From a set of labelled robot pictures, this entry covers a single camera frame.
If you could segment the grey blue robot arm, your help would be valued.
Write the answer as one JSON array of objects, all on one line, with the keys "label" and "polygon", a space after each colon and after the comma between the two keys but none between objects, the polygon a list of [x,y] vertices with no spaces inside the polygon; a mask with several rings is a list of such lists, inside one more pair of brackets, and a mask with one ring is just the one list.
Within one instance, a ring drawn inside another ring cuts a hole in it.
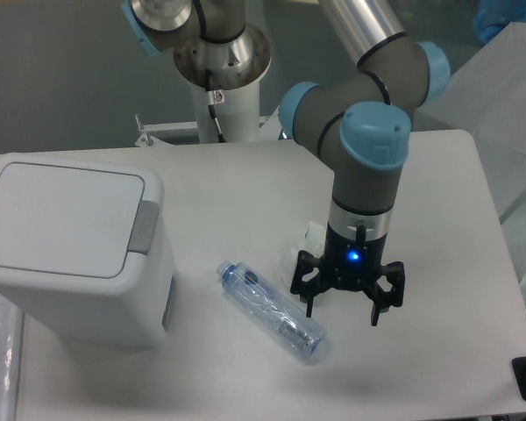
[{"label": "grey blue robot arm", "polygon": [[[336,87],[301,82],[279,105],[282,130],[333,171],[323,254],[298,254],[290,290],[307,305],[330,289],[363,292],[371,318],[402,305],[401,262],[382,254],[414,111],[450,79],[444,52],[415,43],[385,1],[323,1],[321,8],[355,63]],[[122,12],[145,52],[172,51],[196,93],[202,143],[255,140],[259,100],[239,100],[269,68],[266,36],[245,19],[242,1],[125,1]]]}]

